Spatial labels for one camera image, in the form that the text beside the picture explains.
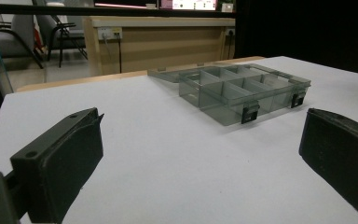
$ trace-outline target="office chair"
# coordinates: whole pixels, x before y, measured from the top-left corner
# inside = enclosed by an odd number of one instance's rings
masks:
[[[10,25],[0,25],[0,54],[2,58],[31,56],[43,68],[34,50],[33,15],[14,15]]]
[[[64,49],[78,49],[80,53],[87,58],[87,52],[84,41],[83,30],[70,30],[70,27],[76,27],[74,23],[61,23],[57,16],[36,15],[40,32],[44,43],[48,46],[48,61],[50,60],[51,51],[60,50],[60,63],[62,64],[62,51]]]

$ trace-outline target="plastic compartment tray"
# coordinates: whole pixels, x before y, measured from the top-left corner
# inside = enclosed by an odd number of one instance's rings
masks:
[[[208,64],[148,74],[179,82],[182,98],[223,125],[249,122],[271,111],[302,105],[310,86],[310,80],[258,64]]]

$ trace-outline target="white table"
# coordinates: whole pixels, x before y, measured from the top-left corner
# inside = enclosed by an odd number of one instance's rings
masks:
[[[358,74],[286,57],[252,63],[310,79],[304,104],[224,127],[148,76],[10,94],[0,171],[56,122],[96,106],[104,156],[64,223],[358,223],[298,155],[310,107],[358,121]]]

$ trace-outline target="wooden desk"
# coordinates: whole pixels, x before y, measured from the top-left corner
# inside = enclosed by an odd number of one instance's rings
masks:
[[[220,63],[241,63],[241,62],[249,62],[249,61],[260,60],[260,59],[264,59],[264,57],[254,56],[254,57],[248,57],[248,58],[231,59],[231,60],[220,61]],[[122,73],[122,74],[99,76],[99,77],[84,77],[84,78],[77,78],[77,79],[71,79],[71,80],[65,80],[65,81],[28,85],[28,86],[18,88],[17,91],[35,91],[35,90],[41,90],[41,89],[51,88],[51,87],[74,85],[74,84],[86,83],[86,82],[105,81],[105,80],[119,79],[119,78],[124,78],[124,77],[138,77],[138,76],[144,76],[144,75],[147,75],[146,70]]]

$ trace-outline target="screw hole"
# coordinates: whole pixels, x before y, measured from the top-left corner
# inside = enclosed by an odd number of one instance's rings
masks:
[[[26,158],[32,158],[32,157],[34,157],[36,155],[37,155],[37,152],[32,151],[32,152],[28,152],[27,154],[25,154],[25,157]]]

